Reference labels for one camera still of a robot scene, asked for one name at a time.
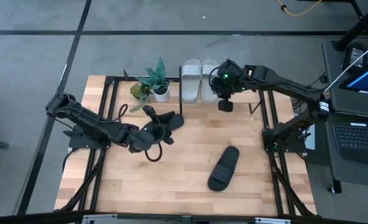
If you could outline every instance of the gray carpet floor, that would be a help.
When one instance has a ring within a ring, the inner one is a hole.
[[[0,30],[76,30],[85,0],[0,0]],[[313,2],[285,0],[300,12]],[[363,13],[368,1],[358,1]],[[93,0],[84,30],[348,30],[358,21],[349,3],[322,2],[291,17],[275,0]],[[15,212],[44,127],[44,107],[55,93],[73,35],[0,35],[0,216]],[[80,42],[65,91],[81,100],[88,75],[145,75],[165,60],[168,76],[189,58],[230,58],[239,65],[265,65],[279,75],[309,84],[324,72],[321,44],[339,37],[240,35],[87,35]],[[365,38],[357,41],[368,44]],[[55,124],[28,213],[50,212],[62,175],[69,139]],[[327,192],[329,167],[310,165],[317,211],[326,218],[368,222],[368,186],[343,183],[344,193]]]

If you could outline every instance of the succulent plant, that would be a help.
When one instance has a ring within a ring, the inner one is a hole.
[[[149,98],[149,94],[151,94],[151,87],[143,84],[136,83],[130,88],[130,93],[139,100],[139,104],[132,109],[130,109],[130,113],[135,112],[141,109],[144,103],[150,103],[151,100]]]
[[[166,82],[165,64],[163,63],[162,58],[159,58],[156,72],[152,68],[147,68],[147,72],[149,74],[149,78],[136,77],[136,79],[143,84],[151,86],[154,93],[158,95],[165,94],[170,81]]]

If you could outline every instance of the white flower pot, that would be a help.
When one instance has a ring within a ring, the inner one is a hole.
[[[154,93],[154,97],[155,97],[155,100],[156,101],[158,101],[158,102],[166,102],[170,98],[170,86],[167,87],[167,91],[163,95],[158,95],[154,91],[153,91],[153,93]]]

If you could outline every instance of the black bracket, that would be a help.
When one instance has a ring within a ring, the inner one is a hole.
[[[306,152],[304,140],[297,138],[297,136],[302,135],[300,130],[289,135],[289,138],[285,142],[274,142],[273,129],[263,129],[262,134],[264,148],[267,152]]]
[[[111,140],[105,140],[104,142],[93,141],[89,139],[83,132],[83,129],[77,125],[73,127],[72,131],[64,131],[68,137],[71,138],[68,147],[72,148],[72,150],[76,150],[79,148],[88,148],[88,149],[107,149],[111,145]]]
[[[110,76],[108,76],[108,77],[106,77],[105,78],[105,85],[110,85],[110,84],[112,84],[112,83],[114,83],[115,82],[115,78],[116,77],[110,77]]]
[[[261,105],[261,103],[263,102],[263,100],[260,100],[260,102],[256,105],[256,107],[252,110],[252,105],[249,103],[249,110],[251,111],[251,114],[253,114],[256,109]]]
[[[126,70],[123,70],[123,76],[124,76],[124,78],[126,79],[126,81],[128,81],[129,80],[129,76],[127,75],[127,73],[126,73]]]
[[[332,194],[341,194],[343,191],[341,190],[341,183],[338,180],[332,179],[333,187],[329,188],[328,191]]]
[[[191,215],[182,215],[182,224],[191,224]]]

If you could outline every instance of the white cable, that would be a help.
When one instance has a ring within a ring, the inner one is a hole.
[[[363,53],[361,56],[359,56],[359,58],[357,58],[357,60],[355,60],[352,64],[350,64],[350,66],[348,66],[333,82],[332,82],[332,84],[330,84],[326,89],[325,89],[325,91],[323,92],[323,93],[326,93],[326,91],[328,91],[332,86],[333,86],[333,84],[334,83],[336,83],[338,80],[339,80],[339,78],[340,77],[342,77],[344,74],[345,74],[345,72],[347,71],[347,70],[349,70],[356,62],[358,62],[358,60],[359,59],[361,59],[363,56],[365,56],[365,54],[367,54],[368,53],[368,50],[367,51],[365,51],[365,53]]]

